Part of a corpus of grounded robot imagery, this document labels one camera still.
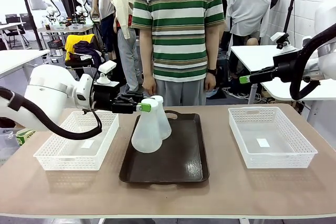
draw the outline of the gray pants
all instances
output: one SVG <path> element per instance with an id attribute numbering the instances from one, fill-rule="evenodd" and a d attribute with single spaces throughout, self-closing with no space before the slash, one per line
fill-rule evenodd
<path id="1" fill-rule="evenodd" d="M 137 91 L 142 83 L 141 72 L 139 70 L 139 56 L 136 51 L 137 36 L 133 28 L 128 29 L 130 39 L 125 39 L 121 29 L 118 30 L 118 48 L 121 58 L 122 69 L 126 77 L 130 91 Z"/>
<path id="2" fill-rule="evenodd" d="M 204 79 L 189 82 L 156 80 L 156 92 L 163 97 L 164 106 L 205 105 Z"/>

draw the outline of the light stand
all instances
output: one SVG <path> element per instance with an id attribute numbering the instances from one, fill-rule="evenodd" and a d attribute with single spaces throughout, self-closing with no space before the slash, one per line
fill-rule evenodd
<path id="1" fill-rule="evenodd" d="M 289 21 L 290 21 L 290 16 L 292 15 L 292 11 L 293 11 L 293 5 L 294 5 L 294 1 L 295 0 L 290 0 L 290 5 L 288 7 L 288 14 L 287 14 L 287 18 L 286 18 L 286 23 L 285 23 L 285 28 L 283 29 L 284 33 L 287 33 L 288 30 L 288 25 L 289 25 Z"/>
<path id="2" fill-rule="evenodd" d="M 24 1 L 25 1 L 26 8 L 27 8 L 27 13 L 28 13 L 28 17 L 29 17 L 29 22 L 30 22 L 30 25 L 32 26 L 32 29 L 33 29 L 34 34 L 35 34 L 35 37 L 36 37 L 36 41 L 37 41 L 37 44 L 38 44 L 38 48 L 40 49 L 40 51 L 42 51 L 42 50 L 43 50 L 43 46 L 42 46 L 40 37 L 38 36 L 37 27 L 36 27 L 35 22 L 34 22 L 34 17 L 33 17 L 33 15 L 31 14 L 28 0 L 24 0 Z"/>

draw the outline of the white shirt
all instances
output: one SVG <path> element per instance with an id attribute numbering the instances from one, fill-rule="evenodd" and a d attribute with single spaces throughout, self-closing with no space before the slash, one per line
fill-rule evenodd
<path id="1" fill-rule="evenodd" d="M 228 15 L 232 17 L 231 33 L 248 36 L 260 31 L 266 35 L 271 0 L 229 0 Z"/>
<path id="2" fill-rule="evenodd" d="M 99 0 L 99 14 L 100 18 L 104 19 L 114 13 L 114 6 L 111 0 Z"/>
<path id="3" fill-rule="evenodd" d="M 115 6 L 116 18 L 120 24 L 125 39 L 131 38 L 128 31 L 129 15 L 133 15 L 134 0 L 111 0 Z"/>

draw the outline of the striped t-shirt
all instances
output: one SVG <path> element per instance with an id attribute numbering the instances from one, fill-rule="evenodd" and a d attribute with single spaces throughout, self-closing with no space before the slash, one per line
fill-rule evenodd
<path id="1" fill-rule="evenodd" d="M 224 22 L 222 0 L 135 0 L 134 28 L 152 29 L 154 78 L 187 82 L 206 76 L 205 27 Z"/>

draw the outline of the translucent plastic bottle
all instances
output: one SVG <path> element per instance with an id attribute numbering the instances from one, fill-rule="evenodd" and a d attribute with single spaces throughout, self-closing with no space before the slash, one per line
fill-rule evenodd
<path id="1" fill-rule="evenodd" d="M 168 118 L 163 109 L 163 97 L 155 95 L 151 98 L 159 103 L 157 119 L 159 121 L 160 137 L 162 140 L 165 140 L 172 134 L 172 128 L 170 127 Z"/>
<path id="2" fill-rule="evenodd" d="M 151 112 L 141 112 L 140 119 L 132 137 L 132 145 L 138 152 L 153 153 L 162 145 L 157 117 L 159 103 L 151 98 L 144 99 L 141 103 L 149 104 L 151 106 Z"/>

